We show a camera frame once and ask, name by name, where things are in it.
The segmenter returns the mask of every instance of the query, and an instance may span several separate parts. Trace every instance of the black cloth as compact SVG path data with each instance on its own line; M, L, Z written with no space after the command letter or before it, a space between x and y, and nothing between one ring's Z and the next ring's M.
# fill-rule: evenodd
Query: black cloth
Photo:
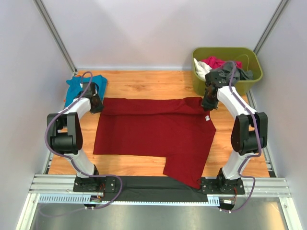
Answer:
M218 72L219 76L228 81L231 77L231 71L233 69L234 62L228 61L221 67L217 69L212 69L210 72ZM253 72L251 70L244 71L243 69L236 68L234 78L233 78L233 85L235 85L239 80L253 80Z

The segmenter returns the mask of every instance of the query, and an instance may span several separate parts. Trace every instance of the white wall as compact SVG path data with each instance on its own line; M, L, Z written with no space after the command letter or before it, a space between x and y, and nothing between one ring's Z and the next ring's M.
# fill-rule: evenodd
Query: white wall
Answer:
M16 227L72 73L32 0L0 1L0 228Z
M254 49L279 2L44 0L80 69L190 69L200 46Z
M291 0L260 51L264 76L252 93L269 117L268 144L307 229L307 2Z

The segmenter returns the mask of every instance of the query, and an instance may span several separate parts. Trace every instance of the black fabric strip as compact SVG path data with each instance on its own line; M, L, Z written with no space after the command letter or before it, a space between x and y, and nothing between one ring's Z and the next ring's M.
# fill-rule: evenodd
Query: black fabric strip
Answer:
M123 189L117 201L143 202L207 202L200 189L191 188L164 176L121 176ZM119 190L116 181L114 193L106 193L105 200L112 199Z

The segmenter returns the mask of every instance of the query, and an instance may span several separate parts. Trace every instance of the wooden surface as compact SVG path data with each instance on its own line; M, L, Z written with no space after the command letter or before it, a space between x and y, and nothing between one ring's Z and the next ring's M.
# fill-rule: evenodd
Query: wooden surface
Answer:
M105 97L128 99L178 99L198 96L192 87L190 71L93 71L108 79ZM100 114L86 114L81 119L83 149L100 174L163 176L165 158L130 155L93 155ZM203 176L216 176L232 151L230 135L234 120L223 104L211 112L216 127ZM54 156L49 174L75 174L67 160ZM252 159L244 175L269 177L264 157Z

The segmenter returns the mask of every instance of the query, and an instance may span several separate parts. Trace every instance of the green basket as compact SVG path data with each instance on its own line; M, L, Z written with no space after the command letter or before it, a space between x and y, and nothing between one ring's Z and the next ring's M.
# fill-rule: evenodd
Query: green basket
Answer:
M235 88L240 95L246 94L262 78L262 69L256 54L252 50L243 47L200 47L195 49L192 54L193 89L198 95L203 96L205 94L206 84L197 75L193 58L201 61L210 56L216 56L223 61L240 61L242 62L242 69L253 71L254 80L240 80L236 83Z

